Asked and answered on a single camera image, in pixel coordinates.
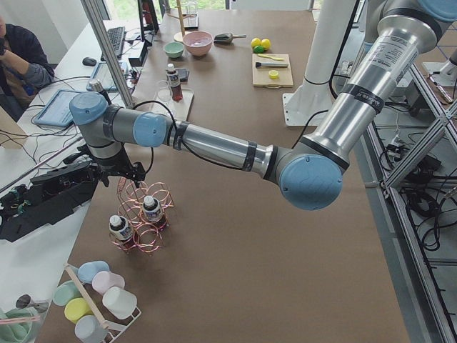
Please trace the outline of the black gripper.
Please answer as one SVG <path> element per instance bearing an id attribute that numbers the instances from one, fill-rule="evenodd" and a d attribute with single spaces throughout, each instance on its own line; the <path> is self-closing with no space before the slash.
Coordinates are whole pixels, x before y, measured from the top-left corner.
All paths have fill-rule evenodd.
<path id="1" fill-rule="evenodd" d="M 117 153 L 106 159 L 98 159 L 101 179 L 109 177 L 125 177 L 132 180 L 136 188 L 140 187 L 140 181 L 136 178 L 136 170 L 126 153 Z"/>

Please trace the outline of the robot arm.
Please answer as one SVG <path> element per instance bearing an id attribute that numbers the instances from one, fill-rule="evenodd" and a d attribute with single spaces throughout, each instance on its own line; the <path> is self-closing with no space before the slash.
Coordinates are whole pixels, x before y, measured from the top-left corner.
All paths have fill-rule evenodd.
<path id="1" fill-rule="evenodd" d="M 220 118 L 241 131 L 261 131 L 278 104 L 247 87 L 245 54 L 193 67 L 200 99 L 190 121 L 171 112 L 127 109 L 95 91 L 75 96 L 69 109 L 104 177 L 138 181 L 125 144 L 166 145 L 228 169 L 253 172 L 276 184 L 299 209 L 327 207 L 341 193 L 349 154 L 418 56 L 432 50 L 456 20 L 454 1 L 380 1 L 367 21 L 368 49 L 337 97 L 318 113 L 321 122 L 293 146 L 264 146 L 203 127 Z"/>

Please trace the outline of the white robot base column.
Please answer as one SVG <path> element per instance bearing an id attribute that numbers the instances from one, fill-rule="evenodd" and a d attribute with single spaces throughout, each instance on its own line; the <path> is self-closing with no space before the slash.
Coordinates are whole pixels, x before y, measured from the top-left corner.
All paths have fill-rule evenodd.
<path id="1" fill-rule="evenodd" d="M 333 69 L 357 8 L 356 0 L 323 2 L 302 85 L 283 95 L 286 126 L 303 126 L 312 115 L 318 121 L 322 117 L 319 112 L 332 107 L 329 87 Z"/>

